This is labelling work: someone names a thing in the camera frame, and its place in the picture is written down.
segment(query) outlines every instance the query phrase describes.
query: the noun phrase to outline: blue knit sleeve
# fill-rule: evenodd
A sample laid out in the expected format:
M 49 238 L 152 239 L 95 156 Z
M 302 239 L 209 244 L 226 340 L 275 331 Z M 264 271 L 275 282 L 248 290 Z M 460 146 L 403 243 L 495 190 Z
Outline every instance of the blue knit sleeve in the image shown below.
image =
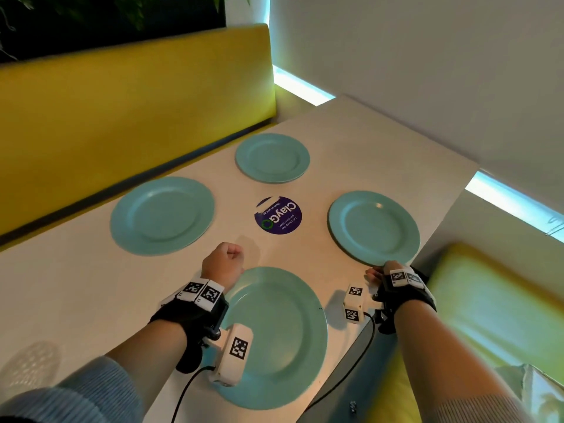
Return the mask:
M 0 416 L 38 423 L 141 423 L 143 403 L 125 370 L 101 356 L 55 387 L 6 401 L 0 405 Z

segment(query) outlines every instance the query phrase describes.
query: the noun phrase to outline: purple circular sticker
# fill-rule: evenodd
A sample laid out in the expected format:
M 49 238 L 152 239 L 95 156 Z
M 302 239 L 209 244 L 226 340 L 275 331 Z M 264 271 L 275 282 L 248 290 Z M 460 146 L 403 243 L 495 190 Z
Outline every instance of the purple circular sticker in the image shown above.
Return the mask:
M 291 233 L 302 222 L 300 207 L 287 197 L 267 197 L 259 202 L 257 208 L 254 219 L 268 233 Z

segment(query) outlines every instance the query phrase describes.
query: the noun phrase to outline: yellow bench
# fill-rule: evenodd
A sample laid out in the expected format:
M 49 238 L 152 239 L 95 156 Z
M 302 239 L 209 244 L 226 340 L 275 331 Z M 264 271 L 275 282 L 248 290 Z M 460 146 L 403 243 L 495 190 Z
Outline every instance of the yellow bench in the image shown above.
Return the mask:
M 4 66 L 0 247 L 275 115 L 265 25 Z
M 429 288 L 441 319 L 488 364 L 532 364 L 564 381 L 564 305 L 464 244 L 442 257 Z M 401 354 L 392 357 L 368 423 L 420 422 Z

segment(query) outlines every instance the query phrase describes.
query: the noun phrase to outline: teal plate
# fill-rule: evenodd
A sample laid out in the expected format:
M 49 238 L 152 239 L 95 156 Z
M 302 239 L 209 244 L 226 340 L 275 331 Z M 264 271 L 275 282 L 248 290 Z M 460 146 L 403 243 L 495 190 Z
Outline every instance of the teal plate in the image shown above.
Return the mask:
M 239 145 L 235 162 L 252 179 L 280 184 L 301 177 L 310 165 L 310 154 L 300 141 L 290 136 L 258 134 Z
M 188 246 L 210 226 L 212 192 L 198 181 L 165 177 L 123 196 L 110 219 L 116 243 L 133 254 L 157 256 Z
M 214 383 L 223 398 L 250 409 L 286 405 L 317 377 L 327 350 L 327 320 L 319 299 L 294 274 L 274 267 L 243 273 L 227 295 L 222 327 L 241 323 L 253 330 L 243 378 L 234 387 Z M 206 350 L 203 365 L 215 351 Z
M 335 241 L 354 258 L 372 266 L 388 260 L 405 264 L 419 249 L 419 228 L 401 205 L 382 194 L 352 191 L 329 209 Z

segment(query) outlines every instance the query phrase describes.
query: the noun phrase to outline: green circle logo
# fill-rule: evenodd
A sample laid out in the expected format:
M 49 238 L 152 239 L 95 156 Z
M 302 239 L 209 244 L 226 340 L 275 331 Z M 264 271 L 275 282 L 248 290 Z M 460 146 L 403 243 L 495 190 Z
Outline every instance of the green circle logo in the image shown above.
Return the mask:
M 264 219 L 262 220 L 261 227 L 265 230 L 270 230 L 272 227 L 274 227 L 274 223 L 269 219 Z

